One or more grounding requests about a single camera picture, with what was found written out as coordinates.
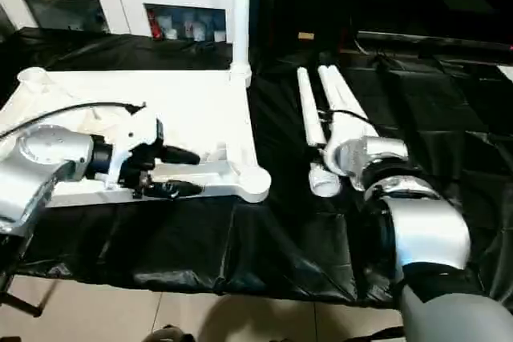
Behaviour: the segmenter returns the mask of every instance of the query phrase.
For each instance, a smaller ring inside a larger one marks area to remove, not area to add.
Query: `wrinkled black plastic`
[[[27,66],[224,69],[228,54],[213,44],[23,30],[0,46],[2,101]],[[363,258],[371,243],[361,197],[347,186],[335,199],[309,191],[312,155],[295,70],[310,66],[321,96],[317,63],[306,53],[253,63],[256,152],[273,177],[265,202],[225,197],[51,209],[18,272],[124,288],[394,306],[386,272]],[[339,64],[369,117],[405,138],[431,182],[462,208],[473,241],[467,274],[512,309],[511,83],[486,66],[356,56]]]

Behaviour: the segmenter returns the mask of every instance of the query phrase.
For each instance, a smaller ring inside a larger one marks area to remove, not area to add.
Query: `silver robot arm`
[[[463,278],[470,236],[454,207],[425,181],[409,175],[377,181],[366,198],[380,217],[379,233],[394,248],[408,341],[513,339],[510,312]]]
[[[193,183],[153,181],[156,159],[163,163],[200,161],[190,151],[165,146],[162,123],[144,108],[119,129],[113,144],[64,127],[33,126],[0,160],[0,234],[30,236],[58,182],[102,175],[106,189],[131,188],[134,198],[174,199],[202,192]]]
[[[369,216],[362,220],[372,223],[367,241],[375,242],[370,252],[392,261],[388,268],[400,289],[406,339],[513,340],[509,311],[463,277],[471,240],[461,214],[416,177],[402,140],[381,138],[364,122],[365,112],[335,66],[319,67],[319,75],[333,114],[324,164],[364,191]],[[306,104],[303,109],[311,110]],[[312,131],[309,125],[305,129]]]
[[[0,162],[0,233],[24,236],[50,201],[55,184],[80,180],[93,154],[90,135],[37,126]]]

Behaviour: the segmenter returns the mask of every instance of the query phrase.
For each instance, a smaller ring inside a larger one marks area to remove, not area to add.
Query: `white plastic pipe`
[[[232,71],[247,78],[251,76],[248,60],[249,0],[233,0],[233,13]]]
[[[338,93],[337,87],[333,83],[333,80],[331,80],[332,77],[329,73],[328,67],[319,66],[317,71],[319,72],[319,76],[321,77],[322,86],[324,88],[326,98],[328,99],[329,109],[344,110],[344,101]]]
[[[330,79],[329,83],[333,84],[338,91],[343,103],[344,110],[349,110],[354,112],[355,114],[360,115],[363,118],[367,118],[367,114],[363,111],[362,106],[354,96],[353,92],[349,88],[349,85],[345,81],[344,77],[337,69],[336,66],[328,67],[328,77]],[[374,129],[374,127],[369,124],[362,123],[366,126],[366,134],[371,136],[378,136],[378,133]]]
[[[326,138],[322,131],[321,121],[317,113],[317,104],[313,97],[312,85],[308,71],[300,67],[297,69],[297,83],[301,96],[301,109],[303,111],[303,123],[305,124],[306,142],[309,146],[325,144]],[[337,175],[327,171],[321,164],[311,163],[308,175],[310,190],[316,196],[329,198],[335,196],[341,190],[340,179]]]
[[[303,123],[305,124],[306,142],[309,146],[326,144],[326,138],[322,131],[321,121],[317,113],[317,104],[313,97],[312,85],[308,71],[300,67],[297,69],[297,82],[301,96],[301,109],[303,111]]]

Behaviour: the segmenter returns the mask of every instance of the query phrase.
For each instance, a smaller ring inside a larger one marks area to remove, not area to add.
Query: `black tablecloth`
[[[225,45],[25,29],[0,46],[0,103],[28,66],[48,70],[225,69]],[[493,66],[434,59],[335,58],[368,116],[404,138],[431,182],[471,229],[468,276],[513,309],[513,87]],[[173,292],[245,293],[359,306],[393,306],[390,281],[362,258],[361,197],[348,185],[312,196],[311,151],[296,68],[314,92],[319,55],[253,60],[248,90],[269,197],[145,202],[47,210],[18,273]]]

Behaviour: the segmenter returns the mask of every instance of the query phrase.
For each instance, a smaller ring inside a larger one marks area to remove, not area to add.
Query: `tile floor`
[[[40,318],[0,307],[0,337],[22,342],[140,342],[152,330],[179,325],[198,342],[342,342],[401,324],[394,311],[246,296],[185,295],[19,276],[11,293],[39,303]]]

